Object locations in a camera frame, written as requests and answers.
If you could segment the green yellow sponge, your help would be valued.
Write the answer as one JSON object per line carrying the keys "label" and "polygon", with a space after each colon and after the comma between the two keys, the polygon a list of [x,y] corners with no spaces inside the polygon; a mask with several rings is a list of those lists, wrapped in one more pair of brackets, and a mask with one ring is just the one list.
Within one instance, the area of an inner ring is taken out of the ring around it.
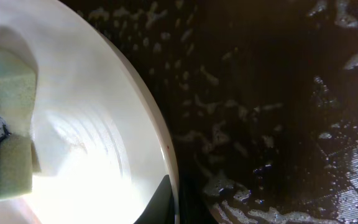
{"label": "green yellow sponge", "polygon": [[18,56],[0,49],[0,117],[10,135],[0,143],[0,200],[32,190],[32,139],[36,72]]}

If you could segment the cream plate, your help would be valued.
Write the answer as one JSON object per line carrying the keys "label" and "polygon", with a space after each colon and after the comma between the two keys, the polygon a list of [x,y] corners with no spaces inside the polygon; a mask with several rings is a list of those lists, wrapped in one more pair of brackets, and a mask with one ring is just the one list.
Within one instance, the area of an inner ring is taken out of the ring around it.
{"label": "cream plate", "polygon": [[0,1],[0,49],[37,74],[31,192],[0,200],[0,223],[134,223],[179,176],[161,112],[136,69],[59,1]]}

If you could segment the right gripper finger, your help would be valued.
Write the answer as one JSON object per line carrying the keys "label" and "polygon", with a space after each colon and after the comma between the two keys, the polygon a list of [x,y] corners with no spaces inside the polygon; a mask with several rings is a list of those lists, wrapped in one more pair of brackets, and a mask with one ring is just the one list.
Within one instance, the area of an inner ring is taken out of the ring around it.
{"label": "right gripper finger", "polygon": [[175,206],[170,178],[166,175],[134,224],[174,224]]}

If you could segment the dark brown serving tray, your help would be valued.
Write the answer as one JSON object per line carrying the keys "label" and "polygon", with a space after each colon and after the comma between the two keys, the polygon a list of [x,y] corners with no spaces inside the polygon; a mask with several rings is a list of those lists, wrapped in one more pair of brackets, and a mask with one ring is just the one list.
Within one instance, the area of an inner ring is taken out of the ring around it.
{"label": "dark brown serving tray", "polygon": [[358,0],[67,5],[155,98],[182,223],[358,223]]}

